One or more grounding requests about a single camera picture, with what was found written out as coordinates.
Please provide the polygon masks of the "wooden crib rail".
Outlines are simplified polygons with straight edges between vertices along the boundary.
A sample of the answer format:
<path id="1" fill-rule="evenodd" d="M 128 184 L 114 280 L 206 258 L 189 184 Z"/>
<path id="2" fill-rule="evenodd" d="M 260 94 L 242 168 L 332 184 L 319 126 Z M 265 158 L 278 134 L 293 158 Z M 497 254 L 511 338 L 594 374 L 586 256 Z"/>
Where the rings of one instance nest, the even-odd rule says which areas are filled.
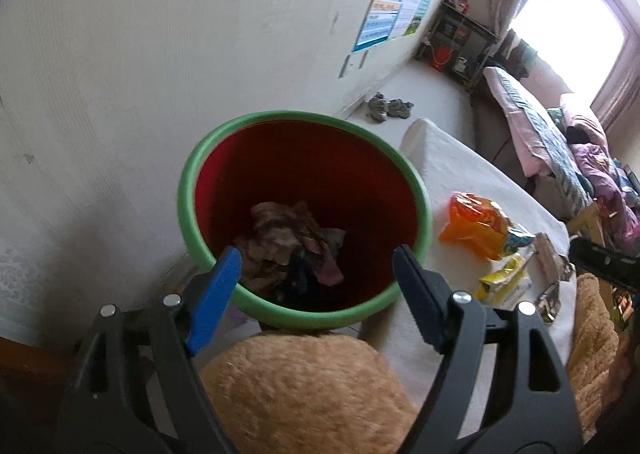
<path id="1" fill-rule="evenodd" d="M 597 203 L 592 203 L 586 209 L 580 211 L 575 218 L 572 218 L 567 223 L 566 227 L 570 234 L 570 240 L 573 237 L 584 237 L 585 239 L 589 239 L 593 243 L 602 247 L 616 251 L 611 246 L 608 246 L 608 241 L 605 239 L 606 232 L 602 223 L 601 209 Z M 598 278 L 598 282 L 600 296 L 605 304 L 606 310 L 608 310 L 608 313 L 612 313 L 614 311 L 614 307 L 616 307 L 614 301 L 614 290 L 627 290 L 614 287 L 606 281 L 602 281 L 600 278 Z"/>

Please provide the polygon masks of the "blue wall chart poster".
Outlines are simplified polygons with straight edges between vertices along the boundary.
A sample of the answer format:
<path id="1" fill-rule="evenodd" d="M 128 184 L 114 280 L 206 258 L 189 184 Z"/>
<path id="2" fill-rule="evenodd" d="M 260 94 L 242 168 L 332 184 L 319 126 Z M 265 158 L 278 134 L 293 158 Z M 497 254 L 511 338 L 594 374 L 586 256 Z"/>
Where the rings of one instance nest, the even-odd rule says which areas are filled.
<path id="1" fill-rule="evenodd" d="M 404 0 L 372 0 L 352 51 L 385 42 L 393 31 Z"/>

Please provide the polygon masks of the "yellow bear carton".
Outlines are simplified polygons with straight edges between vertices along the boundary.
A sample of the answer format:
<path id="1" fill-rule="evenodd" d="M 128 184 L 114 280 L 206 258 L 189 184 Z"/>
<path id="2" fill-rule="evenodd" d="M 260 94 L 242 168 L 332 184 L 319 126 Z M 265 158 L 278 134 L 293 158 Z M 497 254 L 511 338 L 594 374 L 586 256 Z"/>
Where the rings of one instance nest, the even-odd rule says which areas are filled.
<path id="1" fill-rule="evenodd" d="M 524 258 L 511 255 L 502 268 L 489 273 L 478 281 L 474 297 L 480 303 L 500 310 L 513 310 L 523 299 L 533 282 L 527 273 L 532 255 Z"/>

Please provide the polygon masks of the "tan fuzzy blanket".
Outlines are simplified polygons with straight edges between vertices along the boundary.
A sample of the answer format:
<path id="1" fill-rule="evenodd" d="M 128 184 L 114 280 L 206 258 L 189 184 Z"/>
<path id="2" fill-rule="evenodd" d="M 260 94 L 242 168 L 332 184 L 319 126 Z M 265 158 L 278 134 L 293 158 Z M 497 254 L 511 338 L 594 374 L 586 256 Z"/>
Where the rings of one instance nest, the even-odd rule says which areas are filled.
<path id="1" fill-rule="evenodd" d="M 597 432 L 631 371 L 596 278 L 577 280 L 567 374 L 582 436 Z M 215 413 L 241 453 L 395 453 L 419 410 L 367 342 L 337 333 L 258 333 L 200 371 Z"/>

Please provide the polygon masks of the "grey shoe right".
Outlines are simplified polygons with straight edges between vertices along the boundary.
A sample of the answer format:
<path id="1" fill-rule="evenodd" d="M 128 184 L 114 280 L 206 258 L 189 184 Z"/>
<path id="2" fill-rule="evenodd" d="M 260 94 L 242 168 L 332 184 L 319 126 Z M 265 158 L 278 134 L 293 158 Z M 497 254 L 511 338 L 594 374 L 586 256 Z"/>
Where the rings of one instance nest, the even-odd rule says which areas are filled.
<path id="1" fill-rule="evenodd" d="M 391 99 L 387 104 L 387 116 L 408 119 L 411 116 L 413 102 L 404 102 L 400 98 Z"/>

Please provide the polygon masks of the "red bucket on shelf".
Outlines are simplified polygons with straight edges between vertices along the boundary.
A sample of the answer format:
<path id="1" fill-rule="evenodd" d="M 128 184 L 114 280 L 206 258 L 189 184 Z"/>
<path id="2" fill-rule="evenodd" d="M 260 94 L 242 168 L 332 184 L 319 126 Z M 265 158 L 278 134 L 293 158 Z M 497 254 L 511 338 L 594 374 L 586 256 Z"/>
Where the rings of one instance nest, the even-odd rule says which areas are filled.
<path id="1" fill-rule="evenodd" d="M 442 71 L 446 68 L 451 58 L 451 48 L 445 45 L 439 45 L 433 48 L 431 66 L 437 70 Z"/>

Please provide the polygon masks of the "bed with plaid sheet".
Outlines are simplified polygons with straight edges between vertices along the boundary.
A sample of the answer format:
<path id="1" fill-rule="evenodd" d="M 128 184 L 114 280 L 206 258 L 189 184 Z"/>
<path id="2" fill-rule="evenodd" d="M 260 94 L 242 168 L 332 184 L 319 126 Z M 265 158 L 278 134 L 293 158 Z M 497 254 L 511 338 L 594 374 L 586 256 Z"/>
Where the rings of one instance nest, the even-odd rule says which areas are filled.
<path id="1" fill-rule="evenodd" d="M 485 68 L 471 104 L 476 151 L 555 218 L 568 221 L 592 204 L 565 135 L 514 76 Z"/>

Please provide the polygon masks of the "pink torn wrapper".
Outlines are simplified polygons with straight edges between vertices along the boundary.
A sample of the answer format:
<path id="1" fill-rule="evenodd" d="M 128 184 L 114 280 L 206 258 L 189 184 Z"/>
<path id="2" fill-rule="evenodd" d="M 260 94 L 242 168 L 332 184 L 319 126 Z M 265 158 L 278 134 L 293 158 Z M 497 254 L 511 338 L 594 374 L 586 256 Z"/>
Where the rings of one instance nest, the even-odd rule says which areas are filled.
<path id="1" fill-rule="evenodd" d="M 267 201 L 251 207 L 250 215 L 252 229 L 235 240 L 246 289 L 258 295 L 306 275 L 328 287 L 344 281 L 337 256 L 345 232 L 320 226 L 306 203 L 289 207 Z"/>

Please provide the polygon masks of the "orange lion snack bag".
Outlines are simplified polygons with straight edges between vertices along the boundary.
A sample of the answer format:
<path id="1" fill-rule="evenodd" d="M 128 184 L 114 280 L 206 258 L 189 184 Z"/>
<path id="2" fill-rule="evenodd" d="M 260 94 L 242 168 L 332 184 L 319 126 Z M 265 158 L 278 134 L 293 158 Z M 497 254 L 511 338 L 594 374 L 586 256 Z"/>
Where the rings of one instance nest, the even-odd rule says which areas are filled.
<path id="1" fill-rule="evenodd" d="M 480 259 L 498 261 L 534 242 L 534 234 L 514 223 L 495 201 L 456 192 L 448 203 L 448 222 L 439 234 L 442 243 L 458 244 Z"/>

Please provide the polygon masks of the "dark shelf unit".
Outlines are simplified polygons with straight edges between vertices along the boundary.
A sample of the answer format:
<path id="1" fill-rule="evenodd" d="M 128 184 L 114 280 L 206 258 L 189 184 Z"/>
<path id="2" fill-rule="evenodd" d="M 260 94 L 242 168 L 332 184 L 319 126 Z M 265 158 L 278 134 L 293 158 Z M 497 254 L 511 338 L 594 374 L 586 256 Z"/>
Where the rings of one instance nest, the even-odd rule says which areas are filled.
<path id="1" fill-rule="evenodd" d="M 467 90 L 472 90 L 480 80 L 491 50 L 498 42 L 499 37 L 484 24 L 460 12 L 449 2 L 442 1 L 414 58 L 431 66 L 433 48 L 439 45 L 450 47 L 450 61 L 439 72 L 448 74 Z"/>

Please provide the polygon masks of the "red bin green rim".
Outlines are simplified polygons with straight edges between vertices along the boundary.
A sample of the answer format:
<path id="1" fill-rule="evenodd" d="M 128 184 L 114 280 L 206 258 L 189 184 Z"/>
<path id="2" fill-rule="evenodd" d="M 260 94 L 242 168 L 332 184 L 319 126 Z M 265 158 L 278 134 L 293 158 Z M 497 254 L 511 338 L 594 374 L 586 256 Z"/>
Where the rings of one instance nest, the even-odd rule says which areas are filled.
<path id="1" fill-rule="evenodd" d="M 423 259 L 433 217 L 412 163 L 344 120 L 268 111 L 228 121 L 195 146 L 177 199 L 196 266 L 240 255 L 227 301 L 264 325 L 324 330 L 393 304 L 392 258 Z"/>

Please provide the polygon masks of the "pink white torn box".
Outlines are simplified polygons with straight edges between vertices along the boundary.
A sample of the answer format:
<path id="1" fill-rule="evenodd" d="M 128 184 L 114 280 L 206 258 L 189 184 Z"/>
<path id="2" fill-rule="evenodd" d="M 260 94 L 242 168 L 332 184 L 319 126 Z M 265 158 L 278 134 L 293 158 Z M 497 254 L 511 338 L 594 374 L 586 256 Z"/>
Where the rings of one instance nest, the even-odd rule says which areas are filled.
<path id="1" fill-rule="evenodd" d="M 555 250 L 546 233 L 535 235 L 534 246 L 542 274 L 549 284 L 556 281 L 570 281 L 575 273 L 574 265 L 565 255 Z"/>

